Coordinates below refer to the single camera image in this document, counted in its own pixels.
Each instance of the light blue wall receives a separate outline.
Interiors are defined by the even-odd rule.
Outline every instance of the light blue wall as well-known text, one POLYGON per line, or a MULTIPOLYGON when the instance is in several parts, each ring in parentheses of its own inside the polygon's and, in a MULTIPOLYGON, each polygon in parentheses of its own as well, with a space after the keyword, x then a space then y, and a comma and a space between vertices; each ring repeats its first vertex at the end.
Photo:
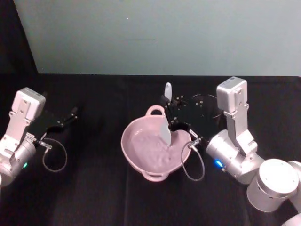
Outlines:
POLYGON ((40 73, 301 75, 301 0, 15 0, 40 73))

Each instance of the black tablecloth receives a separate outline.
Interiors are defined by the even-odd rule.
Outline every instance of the black tablecloth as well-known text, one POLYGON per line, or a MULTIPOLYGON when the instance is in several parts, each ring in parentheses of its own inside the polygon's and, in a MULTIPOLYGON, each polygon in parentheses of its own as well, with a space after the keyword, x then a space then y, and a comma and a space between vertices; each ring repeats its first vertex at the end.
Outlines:
MULTIPOLYGON (((152 183, 123 156, 125 127, 158 104, 167 81, 173 92, 215 95, 228 77, 40 75, 0 76, 0 131, 4 134, 15 92, 23 87, 48 93, 45 109, 64 115, 82 106, 79 120, 60 135, 68 165, 50 173, 43 149, 8 187, 2 188, 1 226, 277 226, 296 214, 289 202, 262 213, 246 199, 246 187, 205 155, 206 177, 190 181, 180 169, 152 183)), ((301 161, 301 79, 242 77, 248 81, 249 129, 264 159, 301 161)), ((191 155, 189 171, 200 166, 191 155)))

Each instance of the black table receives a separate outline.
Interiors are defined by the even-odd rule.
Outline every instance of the black table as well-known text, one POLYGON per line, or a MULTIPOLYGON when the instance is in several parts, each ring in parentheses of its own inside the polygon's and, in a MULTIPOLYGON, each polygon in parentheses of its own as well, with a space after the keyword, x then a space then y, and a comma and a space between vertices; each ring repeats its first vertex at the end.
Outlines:
MULTIPOLYGON (((1 226, 277 226, 296 214, 289 202, 273 213, 248 203, 246 187, 205 156, 206 177, 186 178, 180 169, 152 183, 129 166, 120 147, 125 127, 158 104, 167 81, 179 95, 208 93, 228 77, 0 75, 0 131, 4 134, 15 92, 47 91, 45 109, 64 115, 83 106, 79 120, 54 135, 68 152, 68 165, 50 173, 41 164, 43 149, 1 191, 1 226)), ((248 81, 249 130, 264 159, 301 161, 301 79, 242 77, 248 81)), ((191 156, 188 170, 198 176, 191 156)))

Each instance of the bowl handle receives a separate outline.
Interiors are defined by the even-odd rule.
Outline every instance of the bowl handle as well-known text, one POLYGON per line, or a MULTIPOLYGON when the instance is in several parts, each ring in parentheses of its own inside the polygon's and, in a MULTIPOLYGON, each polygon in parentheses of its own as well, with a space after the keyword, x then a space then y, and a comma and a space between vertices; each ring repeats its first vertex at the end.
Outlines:
POLYGON ((141 172, 145 179, 151 181, 151 182, 161 182, 165 180, 168 177, 168 173, 161 174, 161 175, 150 175, 147 172, 141 172))
POLYGON ((161 107, 160 105, 153 105, 153 106, 151 106, 151 107, 147 110, 147 112, 146 112, 145 115, 151 115, 151 113, 152 113, 153 111, 155 111, 155 110, 158 110, 158 111, 160 111, 160 112, 162 113, 162 115, 165 115, 165 110, 164 110, 164 108, 161 107))

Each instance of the pink bowl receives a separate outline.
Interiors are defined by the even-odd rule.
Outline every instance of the pink bowl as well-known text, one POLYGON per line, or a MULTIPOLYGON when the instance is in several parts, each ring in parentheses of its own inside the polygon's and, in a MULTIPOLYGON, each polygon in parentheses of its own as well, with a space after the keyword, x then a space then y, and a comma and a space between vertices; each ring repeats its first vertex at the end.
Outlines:
MULTIPOLYGON (((132 121, 124 130, 121 148, 130 165, 149 181, 159 182, 181 167, 181 151, 191 141, 189 133, 184 130, 171 132, 171 146, 160 137, 160 126, 164 122, 164 108, 154 105, 146 115, 132 121), (152 115, 155 110, 162 115, 152 115)), ((190 149, 183 151, 183 161, 189 157, 190 149)))

